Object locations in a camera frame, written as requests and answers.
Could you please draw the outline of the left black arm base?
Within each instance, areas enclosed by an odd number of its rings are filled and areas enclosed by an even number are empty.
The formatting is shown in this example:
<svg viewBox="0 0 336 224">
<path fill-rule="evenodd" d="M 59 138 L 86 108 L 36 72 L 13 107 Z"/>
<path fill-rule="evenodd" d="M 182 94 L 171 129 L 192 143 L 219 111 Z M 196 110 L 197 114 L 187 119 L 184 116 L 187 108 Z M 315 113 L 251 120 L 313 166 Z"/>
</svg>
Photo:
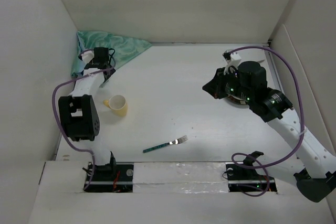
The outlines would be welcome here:
<svg viewBox="0 0 336 224">
<path fill-rule="evenodd" d="M 133 163 L 117 163 L 111 169 L 108 165 L 94 169 L 93 179 L 89 183 L 92 164 L 84 168 L 86 174 L 84 191 L 87 193 L 131 193 L 133 192 Z"/>
</svg>

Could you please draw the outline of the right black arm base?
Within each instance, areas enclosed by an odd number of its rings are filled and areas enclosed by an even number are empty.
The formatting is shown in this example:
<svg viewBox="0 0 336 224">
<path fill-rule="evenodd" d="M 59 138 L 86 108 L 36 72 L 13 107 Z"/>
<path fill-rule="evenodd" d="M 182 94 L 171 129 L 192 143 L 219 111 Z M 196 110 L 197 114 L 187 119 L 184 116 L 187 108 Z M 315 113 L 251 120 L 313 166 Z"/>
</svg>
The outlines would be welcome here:
<svg viewBox="0 0 336 224">
<path fill-rule="evenodd" d="M 267 181 L 269 181 L 268 191 L 277 192 L 273 177 L 267 180 L 265 175 L 259 175 L 252 169 L 239 167 L 233 162 L 226 162 L 225 168 L 226 170 L 222 173 L 222 178 L 227 180 L 230 193 L 260 194 L 267 188 Z"/>
</svg>

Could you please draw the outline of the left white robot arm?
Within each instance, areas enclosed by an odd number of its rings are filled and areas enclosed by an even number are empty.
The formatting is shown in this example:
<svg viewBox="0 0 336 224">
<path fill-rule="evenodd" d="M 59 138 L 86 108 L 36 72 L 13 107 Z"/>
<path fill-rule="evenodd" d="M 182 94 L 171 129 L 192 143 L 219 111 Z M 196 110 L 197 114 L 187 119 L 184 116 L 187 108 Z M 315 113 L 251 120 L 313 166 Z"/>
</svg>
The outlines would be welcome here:
<svg viewBox="0 0 336 224">
<path fill-rule="evenodd" d="M 99 139 L 100 120 L 94 103 L 98 89 L 115 73 L 115 50 L 96 47 L 79 55 L 83 70 L 75 79 L 74 89 L 69 95 L 58 99 L 60 125 L 78 152 L 87 152 L 94 158 L 86 169 L 88 174 L 97 172 L 105 180 L 117 175 L 113 153 Z"/>
</svg>

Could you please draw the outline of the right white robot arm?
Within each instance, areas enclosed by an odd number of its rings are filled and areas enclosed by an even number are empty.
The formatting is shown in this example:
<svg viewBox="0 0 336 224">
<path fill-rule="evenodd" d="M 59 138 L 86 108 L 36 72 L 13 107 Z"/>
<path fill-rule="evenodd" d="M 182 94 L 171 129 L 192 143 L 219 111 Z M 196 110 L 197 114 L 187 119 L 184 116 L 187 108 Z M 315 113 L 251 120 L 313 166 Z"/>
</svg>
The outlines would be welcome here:
<svg viewBox="0 0 336 224">
<path fill-rule="evenodd" d="M 246 61 L 233 70 L 218 68 L 202 89 L 214 99 L 232 96 L 246 102 L 249 109 L 275 130 L 298 157 L 296 164 L 281 162 L 261 168 L 271 161 L 254 151 L 240 165 L 247 178 L 270 175 L 298 188 L 310 201 L 320 202 L 335 190 L 335 156 L 300 123 L 292 103 L 279 90 L 267 86 L 266 70 Z"/>
</svg>

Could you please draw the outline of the green patterned cloth placemat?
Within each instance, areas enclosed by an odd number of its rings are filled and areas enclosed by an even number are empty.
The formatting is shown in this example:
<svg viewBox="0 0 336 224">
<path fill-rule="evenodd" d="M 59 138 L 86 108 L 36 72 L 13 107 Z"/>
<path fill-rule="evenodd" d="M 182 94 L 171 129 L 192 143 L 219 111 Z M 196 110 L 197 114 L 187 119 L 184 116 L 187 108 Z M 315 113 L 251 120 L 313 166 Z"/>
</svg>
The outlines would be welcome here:
<svg viewBox="0 0 336 224">
<path fill-rule="evenodd" d="M 79 56 L 85 51 L 91 51 L 96 47 L 109 48 L 111 64 L 115 70 L 118 70 L 151 46 L 150 42 L 143 39 L 115 35 L 105 31 L 78 31 L 77 56 L 72 64 L 71 78 L 75 79 L 83 75 L 86 64 L 79 59 Z"/>
</svg>

